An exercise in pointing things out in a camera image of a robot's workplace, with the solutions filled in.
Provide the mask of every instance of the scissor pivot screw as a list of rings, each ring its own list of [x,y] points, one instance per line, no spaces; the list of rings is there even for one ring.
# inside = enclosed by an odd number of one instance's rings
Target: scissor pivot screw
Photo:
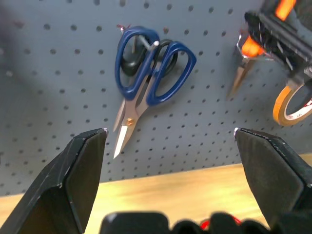
[[[131,126],[132,124],[134,124],[135,123],[135,121],[133,120],[133,118],[128,118],[127,119],[127,125],[128,126]]]

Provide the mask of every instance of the small scissors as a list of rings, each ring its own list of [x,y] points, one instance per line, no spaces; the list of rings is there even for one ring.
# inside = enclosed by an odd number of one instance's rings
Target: small scissors
[[[151,46],[147,49],[145,58],[141,62],[140,68],[138,68],[138,73],[134,83],[128,87],[124,87],[120,79],[120,68],[122,66],[122,62],[124,61],[123,51],[129,39],[134,36],[144,37],[148,43],[154,45],[154,49],[150,49]],[[114,124],[115,131],[121,122],[115,145],[114,158],[119,155],[121,150],[129,141],[140,116],[147,110],[148,107],[156,106],[170,99],[182,87],[196,64],[196,57],[194,53],[182,43],[178,41],[170,41],[169,43],[166,42],[162,45],[160,44],[159,36],[154,30],[146,29],[141,26],[126,29],[121,36],[115,61],[115,79],[119,91],[124,96],[124,100],[120,106]],[[167,49],[162,56],[162,59],[159,59],[160,50],[166,45]],[[174,67],[179,51],[183,51],[188,55],[186,67],[177,82],[166,93],[157,96],[156,90],[159,83],[161,79]],[[138,98],[141,97],[143,87],[146,83],[148,83],[148,85],[143,99],[141,103],[137,105]]]

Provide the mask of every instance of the wooden surface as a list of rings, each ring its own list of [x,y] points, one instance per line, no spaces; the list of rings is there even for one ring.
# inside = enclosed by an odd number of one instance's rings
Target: wooden surface
[[[303,158],[312,165],[312,155]],[[0,226],[21,197],[0,197]],[[116,211],[161,211],[170,225],[183,218],[200,222],[212,212],[226,211],[266,224],[241,164],[102,183],[86,233],[97,234],[102,219]]]

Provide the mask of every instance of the pegboard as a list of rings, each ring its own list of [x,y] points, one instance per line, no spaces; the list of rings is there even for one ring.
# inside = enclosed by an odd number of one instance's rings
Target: pegboard
[[[278,135],[297,152],[311,152],[311,118],[291,127],[273,121],[274,101],[285,86],[279,64],[258,62],[238,94],[226,101],[243,15],[261,4],[3,0],[0,195],[25,192],[74,135],[100,127],[109,130],[102,182],[239,163],[235,127]],[[113,160],[112,127],[122,101],[114,77],[117,24],[142,25],[161,39],[182,42],[196,54],[197,64],[172,99],[144,113]],[[178,63],[183,59],[179,55]]]

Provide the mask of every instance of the tape roll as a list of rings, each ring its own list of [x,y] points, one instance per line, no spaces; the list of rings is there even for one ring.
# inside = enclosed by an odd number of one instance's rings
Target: tape roll
[[[273,118],[278,124],[283,126],[294,125],[312,114],[311,96],[309,100],[302,105],[302,108],[291,114],[286,113],[291,99],[302,87],[303,85],[299,86],[296,90],[292,90],[289,86],[286,86],[278,95],[273,108]]]

